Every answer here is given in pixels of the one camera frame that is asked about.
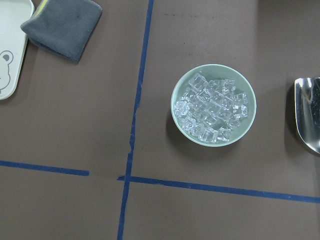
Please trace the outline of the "folded grey cloth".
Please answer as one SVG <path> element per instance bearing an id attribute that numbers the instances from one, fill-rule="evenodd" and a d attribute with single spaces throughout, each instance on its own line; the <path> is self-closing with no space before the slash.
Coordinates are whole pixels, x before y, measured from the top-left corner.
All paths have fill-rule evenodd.
<path id="1" fill-rule="evenodd" d="M 42 0 L 20 28 L 34 45 L 77 63 L 102 11 L 92 0 Z"/>

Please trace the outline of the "green bowl of ice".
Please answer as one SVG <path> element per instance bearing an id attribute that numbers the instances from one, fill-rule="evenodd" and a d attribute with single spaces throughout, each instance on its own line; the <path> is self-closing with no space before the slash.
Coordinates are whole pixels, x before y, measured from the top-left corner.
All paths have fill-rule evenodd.
<path id="1" fill-rule="evenodd" d="M 205 147 L 224 147 L 250 130 L 257 100 L 240 72 L 221 64 L 205 64 L 178 80 L 170 111 L 175 126 L 188 140 Z"/>

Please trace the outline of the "cream bear serving tray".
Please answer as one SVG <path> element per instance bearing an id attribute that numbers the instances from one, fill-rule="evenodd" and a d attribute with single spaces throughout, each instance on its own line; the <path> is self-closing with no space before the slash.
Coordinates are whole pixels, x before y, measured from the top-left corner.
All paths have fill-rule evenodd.
<path id="1" fill-rule="evenodd" d="M 31 0 L 0 2 L 0 99 L 9 98 L 18 85 L 27 46 L 21 25 L 34 13 Z"/>

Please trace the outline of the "steel ice scoop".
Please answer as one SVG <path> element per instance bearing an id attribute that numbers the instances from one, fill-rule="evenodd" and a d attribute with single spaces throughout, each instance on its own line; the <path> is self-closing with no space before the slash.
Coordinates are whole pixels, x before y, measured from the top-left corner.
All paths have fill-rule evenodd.
<path id="1" fill-rule="evenodd" d="M 316 154 L 320 153 L 320 78 L 294 81 L 295 123 L 299 137 Z"/>

